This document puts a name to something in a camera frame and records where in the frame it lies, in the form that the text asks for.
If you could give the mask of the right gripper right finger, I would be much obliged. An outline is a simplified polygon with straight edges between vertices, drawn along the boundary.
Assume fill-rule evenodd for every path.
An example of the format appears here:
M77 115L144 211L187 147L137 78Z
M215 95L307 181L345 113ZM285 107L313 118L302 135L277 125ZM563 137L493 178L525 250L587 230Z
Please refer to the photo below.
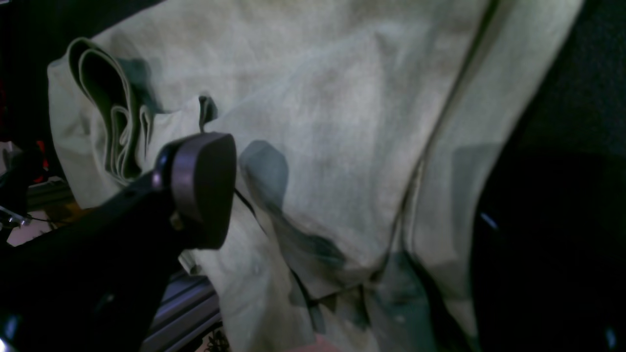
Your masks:
M471 280L484 352L626 349L625 161L518 154L488 180Z

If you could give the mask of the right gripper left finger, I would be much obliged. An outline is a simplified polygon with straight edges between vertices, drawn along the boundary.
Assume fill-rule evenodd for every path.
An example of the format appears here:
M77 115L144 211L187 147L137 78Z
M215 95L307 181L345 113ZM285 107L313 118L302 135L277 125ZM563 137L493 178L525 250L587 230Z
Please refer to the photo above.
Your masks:
M76 223L3 250L1 350L137 352L179 254L225 242L236 170L231 134L176 140Z

